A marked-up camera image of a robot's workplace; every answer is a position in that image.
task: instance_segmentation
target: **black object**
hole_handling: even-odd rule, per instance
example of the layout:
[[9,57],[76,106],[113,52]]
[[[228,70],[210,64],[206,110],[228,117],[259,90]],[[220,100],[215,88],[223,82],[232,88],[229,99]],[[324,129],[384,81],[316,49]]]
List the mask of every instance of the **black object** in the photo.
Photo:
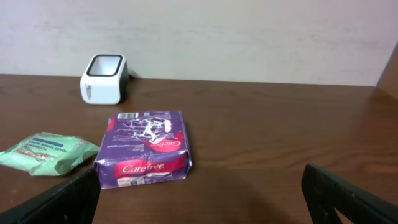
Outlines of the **black object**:
[[398,207],[316,165],[305,166],[301,187],[314,224],[342,223],[335,209],[353,223],[398,223]]
[[0,223],[91,223],[100,191],[97,173],[90,168],[3,212]]

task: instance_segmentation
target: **white wall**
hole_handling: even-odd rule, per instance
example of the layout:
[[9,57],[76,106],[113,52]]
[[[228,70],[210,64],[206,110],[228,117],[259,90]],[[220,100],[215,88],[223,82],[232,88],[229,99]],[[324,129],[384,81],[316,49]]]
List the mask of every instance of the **white wall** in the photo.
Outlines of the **white wall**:
[[0,0],[0,73],[121,53],[143,78],[371,86],[397,21],[396,0]]

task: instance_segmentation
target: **green package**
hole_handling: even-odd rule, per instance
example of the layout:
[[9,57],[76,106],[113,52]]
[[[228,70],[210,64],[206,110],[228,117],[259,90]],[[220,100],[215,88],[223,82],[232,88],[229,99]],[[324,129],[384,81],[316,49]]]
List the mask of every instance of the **green package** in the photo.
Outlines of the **green package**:
[[0,165],[24,170],[31,175],[63,175],[99,149],[75,136],[42,132],[0,152]]

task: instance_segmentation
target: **wooden panel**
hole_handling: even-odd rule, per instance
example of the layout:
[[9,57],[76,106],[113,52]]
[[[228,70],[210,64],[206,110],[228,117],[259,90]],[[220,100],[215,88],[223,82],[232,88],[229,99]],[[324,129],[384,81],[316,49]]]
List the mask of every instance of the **wooden panel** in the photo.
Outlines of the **wooden panel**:
[[392,52],[377,87],[398,99],[398,44]]
[[[398,203],[398,105],[372,87],[135,80],[124,103],[93,106],[78,84],[0,76],[1,150],[39,131],[100,144],[113,114],[179,109],[193,152],[185,180],[102,190],[93,223],[310,223],[308,162]],[[0,211],[63,179],[0,166]]]

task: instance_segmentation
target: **barcode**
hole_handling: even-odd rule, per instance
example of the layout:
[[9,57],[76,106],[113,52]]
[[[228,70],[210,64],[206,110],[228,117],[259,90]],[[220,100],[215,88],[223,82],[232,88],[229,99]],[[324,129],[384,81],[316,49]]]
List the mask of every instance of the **barcode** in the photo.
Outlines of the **barcode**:
[[118,119],[138,118],[138,113],[119,113]]

